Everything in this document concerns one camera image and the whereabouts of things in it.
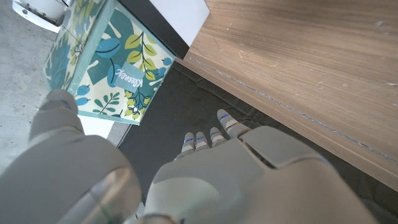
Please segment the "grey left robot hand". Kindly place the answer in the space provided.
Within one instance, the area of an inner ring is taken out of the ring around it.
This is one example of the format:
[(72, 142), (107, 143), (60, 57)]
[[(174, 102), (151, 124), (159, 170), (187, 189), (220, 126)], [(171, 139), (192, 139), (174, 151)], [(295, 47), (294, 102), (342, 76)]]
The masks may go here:
[(67, 91), (51, 91), (29, 146), (1, 174), (2, 223), (376, 223), (318, 152), (219, 110), (230, 138), (186, 135), (142, 195), (126, 156), (86, 135)]

